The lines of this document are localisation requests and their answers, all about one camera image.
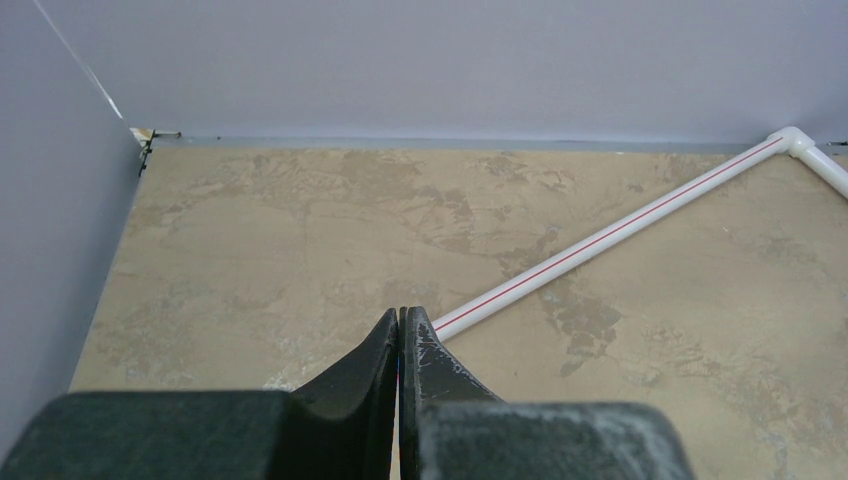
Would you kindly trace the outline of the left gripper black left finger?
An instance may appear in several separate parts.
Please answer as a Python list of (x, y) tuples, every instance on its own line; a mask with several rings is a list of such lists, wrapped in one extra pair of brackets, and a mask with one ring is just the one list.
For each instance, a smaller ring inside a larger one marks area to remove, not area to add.
[(85, 392), (39, 412), (5, 479), (385, 479), (398, 319), (294, 391)]

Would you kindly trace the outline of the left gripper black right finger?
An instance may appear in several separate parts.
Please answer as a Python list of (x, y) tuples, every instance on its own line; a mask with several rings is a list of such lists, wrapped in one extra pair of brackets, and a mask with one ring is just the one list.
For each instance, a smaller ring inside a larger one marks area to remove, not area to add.
[(659, 410), (506, 402), (443, 345), (423, 308), (402, 308), (399, 321), (401, 478), (694, 478)]

